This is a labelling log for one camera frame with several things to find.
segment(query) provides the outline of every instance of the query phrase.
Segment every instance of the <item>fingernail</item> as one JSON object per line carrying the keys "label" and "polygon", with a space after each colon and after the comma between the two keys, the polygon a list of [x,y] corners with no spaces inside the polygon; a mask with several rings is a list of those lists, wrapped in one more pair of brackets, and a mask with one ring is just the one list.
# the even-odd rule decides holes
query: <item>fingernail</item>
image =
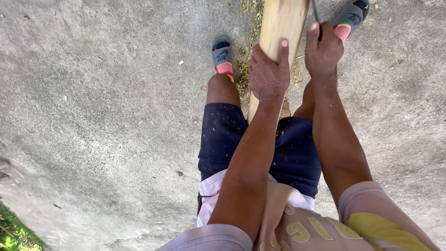
{"label": "fingernail", "polygon": [[315,30],[318,27],[318,23],[317,22],[312,22],[309,26],[308,26],[308,30],[312,31]]}

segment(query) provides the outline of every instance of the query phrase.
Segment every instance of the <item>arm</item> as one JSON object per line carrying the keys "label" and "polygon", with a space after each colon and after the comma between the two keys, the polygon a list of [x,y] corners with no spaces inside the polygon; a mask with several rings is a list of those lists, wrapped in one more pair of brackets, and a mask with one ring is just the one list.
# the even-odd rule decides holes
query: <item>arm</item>
{"label": "arm", "polygon": [[277,118],[289,85],[288,41],[282,42],[278,64],[268,59],[258,45],[252,49],[249,86],[260,100],[259,107],[234,152],[208,222],[236,226],[253,242],[266,200]]}
{"label": "arm", "polygon": [[342,41],[328,22],[321,24],[323,36],[318,41],[319,24],[311,29],[313,24],[317,23],[308,28],[305,51],[315,99],[313,139],[337,207],[342,192],[356,183],[371,181],[372,176],[337,90],[336,66],[343,54]]}

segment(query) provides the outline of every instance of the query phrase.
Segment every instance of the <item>dark blue shorts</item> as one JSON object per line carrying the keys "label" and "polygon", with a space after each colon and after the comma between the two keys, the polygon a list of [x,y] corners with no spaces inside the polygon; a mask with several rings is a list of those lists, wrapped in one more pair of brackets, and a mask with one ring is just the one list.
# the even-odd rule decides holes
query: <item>dark blue shorts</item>
{"label": "dark blue shorts", "polygon": [[[204,107],[198,169],[205,180],[229,166],[248,123],[240,107],[212,103]],[[282,118],[277,125],[276,149],[269,173],[279,182],[314,198],[318,193],[321,164],[313,142],[313,122]]]}

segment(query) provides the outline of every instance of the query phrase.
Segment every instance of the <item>wooden pole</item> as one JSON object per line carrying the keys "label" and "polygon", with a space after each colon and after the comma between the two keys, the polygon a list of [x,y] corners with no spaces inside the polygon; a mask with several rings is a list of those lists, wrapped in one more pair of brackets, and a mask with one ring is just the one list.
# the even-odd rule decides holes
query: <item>wooden pole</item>
{"label": "wooden pole", "polygon": [[[290,70],[293,68],[296,58],[309,3],[310,0],[265,0],[262,29],[260,30],[260,48],[271,60],[277,62],[280,40],[288,39]],[[251,92],[248,123],[251,123],[254,118],[258,106],[259,100]]]}

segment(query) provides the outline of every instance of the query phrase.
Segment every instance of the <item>nike logo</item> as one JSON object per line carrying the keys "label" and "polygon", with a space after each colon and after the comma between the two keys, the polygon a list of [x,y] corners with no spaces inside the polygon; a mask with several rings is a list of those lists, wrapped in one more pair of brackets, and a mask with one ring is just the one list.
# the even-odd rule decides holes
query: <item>nike logo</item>
{"label": "nike logo", "polygon": [[218,56],[215,57],[215,59],[217,60],[217,62],[223,61],[226,59],[228,54],[228,51],[226,49],[224,49],[222,52],[220,52],[220,54]]}
{"label": "nike logo", "polygon": [[347,14],[351,14],[351,16],[349,16],[347,18],[350,19],[350,21],[353,23],[353,25],[358,25],[362,21],[362,17],[360,17],[357,14],[354,14],[354,13],[347,13]]}

